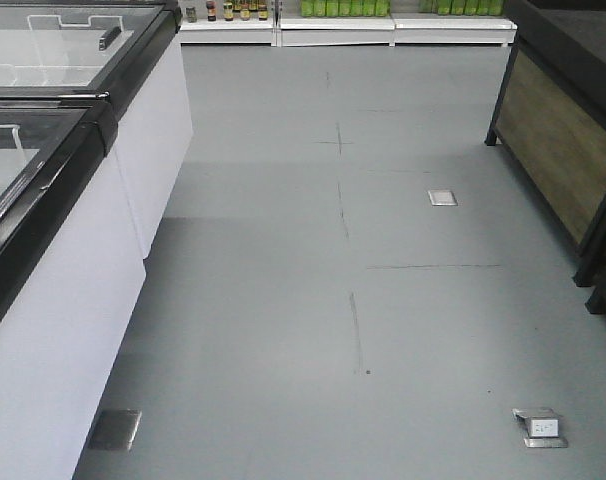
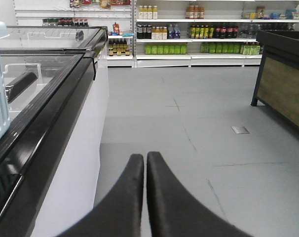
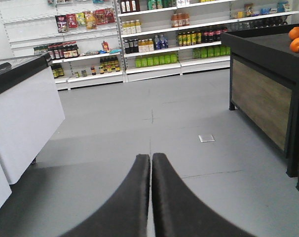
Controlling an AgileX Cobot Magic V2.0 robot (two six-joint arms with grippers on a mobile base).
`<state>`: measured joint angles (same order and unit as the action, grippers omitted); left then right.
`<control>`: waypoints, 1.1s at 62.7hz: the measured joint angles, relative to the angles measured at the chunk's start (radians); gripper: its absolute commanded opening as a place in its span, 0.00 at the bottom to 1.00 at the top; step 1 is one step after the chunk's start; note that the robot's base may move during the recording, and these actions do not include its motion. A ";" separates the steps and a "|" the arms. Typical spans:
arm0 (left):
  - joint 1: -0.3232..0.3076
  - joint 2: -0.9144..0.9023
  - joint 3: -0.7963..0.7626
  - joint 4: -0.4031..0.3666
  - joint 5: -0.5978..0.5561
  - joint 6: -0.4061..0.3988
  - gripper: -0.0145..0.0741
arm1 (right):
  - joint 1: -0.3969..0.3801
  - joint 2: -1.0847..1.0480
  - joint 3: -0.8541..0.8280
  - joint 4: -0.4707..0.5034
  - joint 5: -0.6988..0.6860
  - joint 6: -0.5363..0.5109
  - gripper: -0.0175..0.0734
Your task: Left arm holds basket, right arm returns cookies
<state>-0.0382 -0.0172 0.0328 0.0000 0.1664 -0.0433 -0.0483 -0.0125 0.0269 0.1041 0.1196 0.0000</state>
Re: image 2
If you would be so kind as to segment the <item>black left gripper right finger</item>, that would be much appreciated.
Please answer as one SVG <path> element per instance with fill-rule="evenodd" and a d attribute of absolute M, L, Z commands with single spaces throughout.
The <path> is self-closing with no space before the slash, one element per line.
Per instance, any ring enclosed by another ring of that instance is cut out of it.
<path fill-rule="evenodd" d="M 147 155 L 147 204 L 154 237 L 247 237 L 200 203 L 177 179 L 160 152 Z"/>

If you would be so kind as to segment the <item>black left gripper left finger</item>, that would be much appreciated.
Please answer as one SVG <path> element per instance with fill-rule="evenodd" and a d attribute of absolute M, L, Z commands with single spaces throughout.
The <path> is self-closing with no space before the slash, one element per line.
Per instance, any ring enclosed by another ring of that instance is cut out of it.
<path fill-rule="evenodd" d="M 139 237 L 144 190 L 144 158 L 132 154 L 107 195 L 60 237 Z"/>

